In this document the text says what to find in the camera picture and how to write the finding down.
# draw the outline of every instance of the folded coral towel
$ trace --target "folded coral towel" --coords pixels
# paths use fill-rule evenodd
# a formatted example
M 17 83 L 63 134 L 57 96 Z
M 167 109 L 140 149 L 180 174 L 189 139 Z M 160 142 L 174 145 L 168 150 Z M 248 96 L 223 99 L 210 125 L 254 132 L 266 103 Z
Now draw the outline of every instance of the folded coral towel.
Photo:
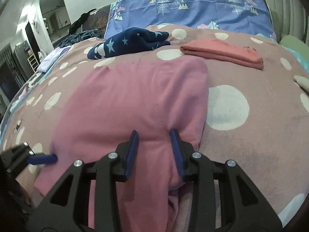
M 264 68 L 262 57 L 252 48 L 235 46 L 222 40 L 197 39 L 180 46 L 187 55 L 232 62 L 241 66 Z

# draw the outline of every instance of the blue gripper pad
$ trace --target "blue gripper pad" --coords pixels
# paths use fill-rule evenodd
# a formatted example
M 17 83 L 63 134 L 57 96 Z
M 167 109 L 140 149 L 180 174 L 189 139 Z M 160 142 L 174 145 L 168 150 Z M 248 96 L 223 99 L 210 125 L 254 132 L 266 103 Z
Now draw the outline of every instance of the blue gripper pad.
M 40 165 L 40 164 L 53 164 L 53 163 L 56 163 L 57 160 L 58 158 L 55 154 L 45 155 L 44 153 L 41 153 L 41 154 L 30 156 L 27 159 L 27 162 L 28 164 L 31 164 L 31 165 Z
M 135 158 L 136 158 L 136 154 L 137 154 L 137 149 L 138 149 L 138 142 L 139 142 L 139 137 L 138 137 L 138 132 L 137 131 L 133 131 L 130 137 L 130 141 L 129 141 L 129 151 L 128 151 L 128 155 L 126 158 L 126 172 L 125 172 L 125 176 L 127 179 L 130 178 L 132 171 L 133 171 L 133 166 L 134 166 L 134 162 L 135 162 Z
M 180 138 L 178 131 L 176 129 L 171 130 L 170 136 L 178 174 L 183 179 L 185 176 L 184 160 L 180 150 Z

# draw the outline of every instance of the pink cloth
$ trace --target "pink cloth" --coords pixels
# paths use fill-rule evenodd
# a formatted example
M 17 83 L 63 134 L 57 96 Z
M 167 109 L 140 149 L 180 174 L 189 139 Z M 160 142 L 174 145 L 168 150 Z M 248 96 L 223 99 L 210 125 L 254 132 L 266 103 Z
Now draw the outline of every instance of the pink cloth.
M 198 150 L 207 112 L 207 82 L 205 60 L 194 56 L 95 68 L 63 108 L 50 148 L 58 162 L 42 170 L 35 186 L 46 195 L 75 160 L 99 160 L 137 130 L 140 141 L 133 174 L 127 183 L 117 184 L 123 231 L 170 230 L 178 212 L 173 189 L 181 180 L 169 131 L 177 128 L 180 137 Z
M 200 38 L 180 46 L 181 52 L 241 66 L 264 69 L 263 59 L 254 49 L 235 46 L 226 41 Z

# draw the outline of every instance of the stitched seam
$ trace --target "stitched seam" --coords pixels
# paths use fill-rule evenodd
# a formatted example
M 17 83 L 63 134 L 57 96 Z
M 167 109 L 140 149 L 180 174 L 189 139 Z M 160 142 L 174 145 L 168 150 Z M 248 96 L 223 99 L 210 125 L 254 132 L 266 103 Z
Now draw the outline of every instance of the stitched seam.
M 155 104 L 154 106 L 155 106 L 154 110 L 155 110 L 155 113 L 156 113 L 156 118 L 157 118 L 157 121 L 158 121 L 158 124 L 159 124 L 159 127 L 160 127 L 160 132 L 163 135 L 164 140 L 166 142 L 170 142 L 171 139 L 170 139 L 169 133 L 163 126 L 163 121 L 162 121 L 162 118 L 161 118 L 161 115 L 160 115 L 160 112 L 159 112 L 159 104 Z

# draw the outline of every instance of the navy star-print cloth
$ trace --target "navy star-print cloth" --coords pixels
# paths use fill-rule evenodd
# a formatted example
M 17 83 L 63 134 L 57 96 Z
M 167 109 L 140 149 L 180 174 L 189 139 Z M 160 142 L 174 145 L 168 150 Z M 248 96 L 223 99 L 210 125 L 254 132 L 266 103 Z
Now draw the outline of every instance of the navy star-print cloth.
M 118 55 L 152 51 L 171 45 L 168 32 L 152 32 L 146 29 L 130 28 L 94 46 L 87 54 L 88 59 L 101 59 Z

